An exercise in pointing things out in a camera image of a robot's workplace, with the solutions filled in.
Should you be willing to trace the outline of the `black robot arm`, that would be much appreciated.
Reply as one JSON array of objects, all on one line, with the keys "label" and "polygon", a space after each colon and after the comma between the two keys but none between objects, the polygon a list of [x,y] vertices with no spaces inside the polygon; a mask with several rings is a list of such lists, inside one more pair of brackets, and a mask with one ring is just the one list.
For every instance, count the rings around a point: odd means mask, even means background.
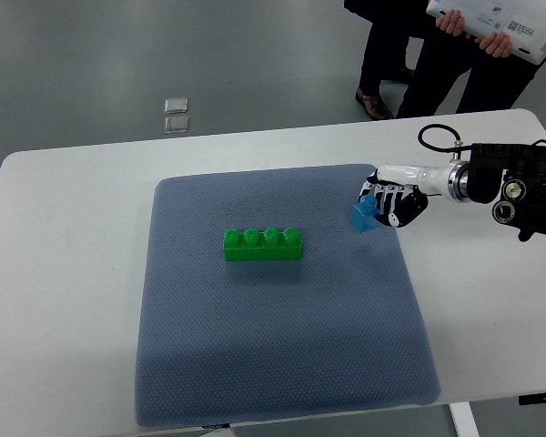
[{"label": "black robot arm", "polygon": [[469,200],[491,204],[494,220],[528,241],[546,235],[546,140],[530,145],[475,143],[460,183]]}]

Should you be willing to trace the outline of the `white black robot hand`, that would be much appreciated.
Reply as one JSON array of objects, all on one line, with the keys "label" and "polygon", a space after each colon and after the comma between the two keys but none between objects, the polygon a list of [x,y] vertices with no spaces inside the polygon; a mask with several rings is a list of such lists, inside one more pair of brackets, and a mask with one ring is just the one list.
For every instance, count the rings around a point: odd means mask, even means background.
[{"label": "white black robot hand", "polygon": [[468,168],[463,161],[453,161],[440,168],[379,166],[363,183],[359,201],[370,199],[377,222],[402,228],[427,208],[430,197],[467,202]]}]

